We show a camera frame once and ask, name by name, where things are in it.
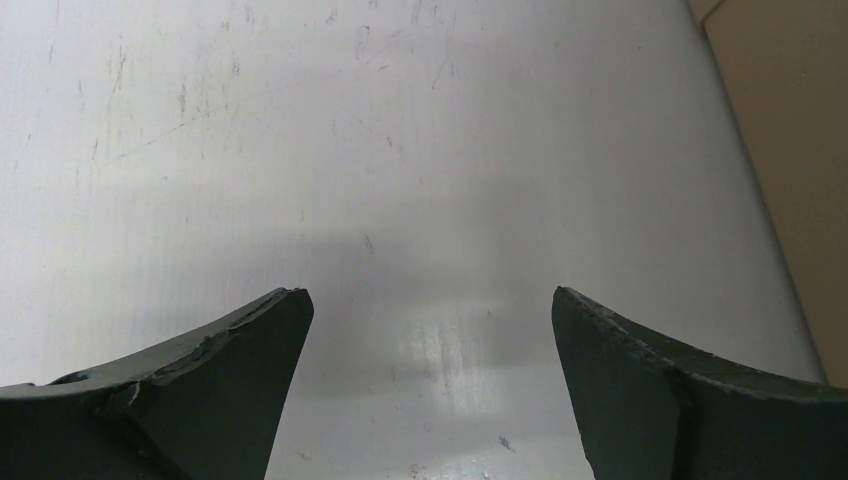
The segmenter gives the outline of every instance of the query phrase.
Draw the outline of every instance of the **metal jaw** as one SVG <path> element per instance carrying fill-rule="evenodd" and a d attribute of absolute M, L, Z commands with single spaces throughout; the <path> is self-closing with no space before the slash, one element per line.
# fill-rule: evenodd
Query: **metal jaw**
<path fill-rule="evenodd" d="M 848 391 L 724 360 L 571 289 L 553 325 L 597 480 L 848 478 Z"/>
<path fill-rule="evenodd" d="M 305 290 L 276 290 L 50 385 L 0 388 L 0 478 L 264 478 L 312 312 Z"/>

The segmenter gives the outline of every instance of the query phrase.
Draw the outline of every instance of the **cardboard box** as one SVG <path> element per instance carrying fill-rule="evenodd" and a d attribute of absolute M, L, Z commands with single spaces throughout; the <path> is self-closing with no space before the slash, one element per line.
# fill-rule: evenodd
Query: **cardboard box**
<path fill-rule="evenodd" d="M 689 0 L 828 381 L 848 387 L 848 1 Z"/>

